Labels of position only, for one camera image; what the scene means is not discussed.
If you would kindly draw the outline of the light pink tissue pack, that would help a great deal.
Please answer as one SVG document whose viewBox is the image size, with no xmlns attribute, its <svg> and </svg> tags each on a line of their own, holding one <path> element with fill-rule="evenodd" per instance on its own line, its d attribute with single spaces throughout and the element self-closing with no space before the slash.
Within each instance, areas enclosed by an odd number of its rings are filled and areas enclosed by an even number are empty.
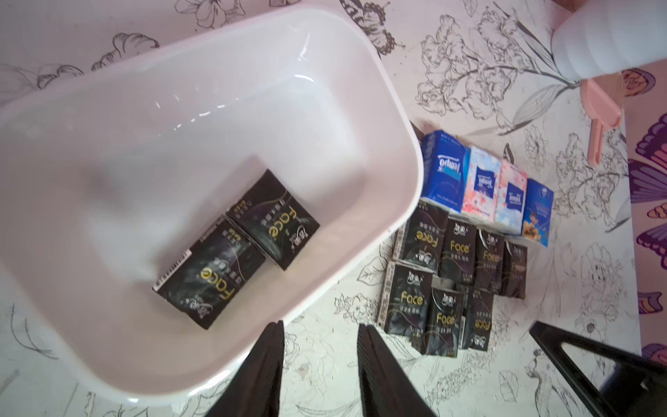
<svg viewBox="0 0 667 417">
<path fill-rule="evenodd" d="M 526 204 L 528 175 L 516 165 L 503 161 L 494 223 L 503 233 L 521 234 Z"/>
</svg>

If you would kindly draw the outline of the white plastic storage box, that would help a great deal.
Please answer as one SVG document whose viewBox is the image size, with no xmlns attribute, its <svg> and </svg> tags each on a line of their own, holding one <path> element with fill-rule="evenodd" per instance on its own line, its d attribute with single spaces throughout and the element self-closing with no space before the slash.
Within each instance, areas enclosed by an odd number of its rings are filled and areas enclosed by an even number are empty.
<svg viewBox="0 0 667 417">
<path fill-rule="evenodd" d="M 319 223 L 204 330 L 152 286 L 272 171 Z M 81 383 L 164 405 L 241 363 L 412 213 L 423 163 L 375 47 L 290 6 L 27 95 L 1 111 L 1 290 Z"/>
</svg>

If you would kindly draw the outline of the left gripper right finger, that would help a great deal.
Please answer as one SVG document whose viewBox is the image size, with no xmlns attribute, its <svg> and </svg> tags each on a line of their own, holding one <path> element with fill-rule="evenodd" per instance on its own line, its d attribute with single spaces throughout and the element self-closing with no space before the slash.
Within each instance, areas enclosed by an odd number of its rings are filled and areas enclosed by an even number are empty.
<svg viewBox="0 0 667 417">
<path fill-rule="evenodd" d="M 363 416 L 435 415 L 374 326 L 359 326 L 357 356 Z"/>
</svg>

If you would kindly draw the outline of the blue pocket tissue pack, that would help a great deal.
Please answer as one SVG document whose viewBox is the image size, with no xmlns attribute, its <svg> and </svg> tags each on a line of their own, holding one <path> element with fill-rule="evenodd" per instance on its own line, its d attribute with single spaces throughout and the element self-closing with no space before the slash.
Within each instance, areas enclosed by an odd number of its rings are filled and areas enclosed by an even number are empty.
<svg viewBox="0 0 667 417">
<path fill-rule="evenodd" d="M 436 130 L 425 136 L 421 151 L 424 163 L 421 197 L 460 213 L 467 182 L 469 147 L 443 130 Z"/>
</svg>

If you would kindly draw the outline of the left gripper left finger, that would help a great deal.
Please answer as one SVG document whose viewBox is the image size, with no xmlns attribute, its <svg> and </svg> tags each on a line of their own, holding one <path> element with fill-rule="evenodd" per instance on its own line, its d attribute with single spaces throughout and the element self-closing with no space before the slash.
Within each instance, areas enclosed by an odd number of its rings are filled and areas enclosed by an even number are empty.
<svg viewBox="0 0 667 417">
<path fill-rule="evenodd" d="M 278 416 L 284 352 L 283 321 L 271 322 L 206 416 Z"/>
</svg>

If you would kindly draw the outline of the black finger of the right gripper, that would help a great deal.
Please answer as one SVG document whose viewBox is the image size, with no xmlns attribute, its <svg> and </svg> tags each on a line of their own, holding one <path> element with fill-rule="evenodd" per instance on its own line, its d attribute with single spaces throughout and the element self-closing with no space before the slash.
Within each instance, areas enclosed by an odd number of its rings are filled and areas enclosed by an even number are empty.
<svg viewBox="0 0 667 417">
<path fill-rule="evenodd" d="M 530 335 L 592 415 L 666 415 L 665 365 L 542 321 Z"/>
</svg>

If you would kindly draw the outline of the blue cartoon tissue pack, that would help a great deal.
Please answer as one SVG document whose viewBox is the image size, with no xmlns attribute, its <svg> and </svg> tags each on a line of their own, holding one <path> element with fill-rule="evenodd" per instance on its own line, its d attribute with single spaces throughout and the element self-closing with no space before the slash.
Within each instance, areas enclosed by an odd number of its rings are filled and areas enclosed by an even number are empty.
<svg viewBox="0 0 667 417">
<path fill-rule="evenodd" d="M 544 247 L 548 246 L 554 192 L 544 184 L 529 178 L 521 236 Z"/>
</svg>

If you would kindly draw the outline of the pink white tissue pack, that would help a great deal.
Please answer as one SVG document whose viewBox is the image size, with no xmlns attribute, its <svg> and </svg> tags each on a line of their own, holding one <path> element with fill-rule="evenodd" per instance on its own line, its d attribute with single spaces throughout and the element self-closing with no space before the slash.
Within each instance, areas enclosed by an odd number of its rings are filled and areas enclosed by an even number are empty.
<svg viewBox="0 0 667 417">
<path fill-rule="evenodd" d="M 482 222 L 493 222 L 498 200 L 502 162 L 484 149 L 472 146 L 461 212 Z"/>
</svg>

